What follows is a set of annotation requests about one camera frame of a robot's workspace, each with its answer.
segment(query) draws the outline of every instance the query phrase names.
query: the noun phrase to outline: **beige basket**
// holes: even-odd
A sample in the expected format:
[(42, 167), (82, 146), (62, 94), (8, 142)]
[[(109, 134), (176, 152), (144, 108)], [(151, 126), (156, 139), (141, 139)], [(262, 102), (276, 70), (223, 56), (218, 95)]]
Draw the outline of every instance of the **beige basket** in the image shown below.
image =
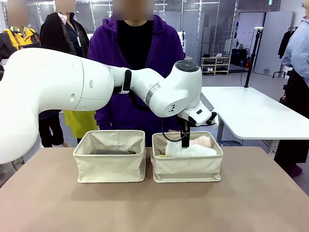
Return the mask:
[[(94, 149), (135, 151), (134, 155), (89, 155)], [(80, 183), (139, 182), (145, 178), (145, 133), (140, 130), (95, 130), (73, 152)]]
[[(179, 139), (179, 133), (166, 133), (170, 139)], [(215, 182), (220, 181), (220, 168), (223, 151), (213, 136), (204, 131), (191, 132), (190, 139), (207, 136), (211, 140), (211, 147), (216, 150), (215, 157), (169, 157), (161, 158), (165, 154), (166, 139), (161, 133), (153, 135), (153, 151), (151, 154), (153, 163), (154, 181), (166, 182)]]

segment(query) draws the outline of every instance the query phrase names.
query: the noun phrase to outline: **person in light blue shirt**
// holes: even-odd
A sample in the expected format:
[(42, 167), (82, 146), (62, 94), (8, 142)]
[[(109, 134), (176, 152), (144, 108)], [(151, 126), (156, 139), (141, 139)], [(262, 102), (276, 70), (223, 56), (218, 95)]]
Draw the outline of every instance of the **person in light blue shirt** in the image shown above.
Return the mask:
[[(282, 64), (293, 68), (286, 86), (284, 104), (309, 118), (309, 19), (307, 17), (302, 20), (301, 25), (290, 38)], [(308, 150), (308, 140), (280, 140), (275, 161), (293, 178), (302, 173), (297, 163), (306, 162)]]

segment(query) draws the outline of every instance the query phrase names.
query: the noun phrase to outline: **door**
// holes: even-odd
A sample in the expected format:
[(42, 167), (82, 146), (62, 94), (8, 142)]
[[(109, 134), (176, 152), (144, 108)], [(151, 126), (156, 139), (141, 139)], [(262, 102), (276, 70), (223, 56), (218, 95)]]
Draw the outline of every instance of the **door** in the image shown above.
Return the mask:
[(279, 59), (278, 51), (283, 35), (292, 24), (292, 18), (293, 11), (266, 13), (255, 73), (272, 76), (274, 72), (280, 71), (281, 59)]

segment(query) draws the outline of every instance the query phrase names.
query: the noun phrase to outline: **light blue shirt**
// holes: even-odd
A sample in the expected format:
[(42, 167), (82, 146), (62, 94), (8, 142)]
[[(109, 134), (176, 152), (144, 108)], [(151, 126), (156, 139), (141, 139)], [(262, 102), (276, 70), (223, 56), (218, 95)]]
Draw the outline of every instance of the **light blue shirt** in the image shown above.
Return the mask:
[(303, 19), (291, 36), (282, 64), (294, 68), (309, 86), (309, 19)]

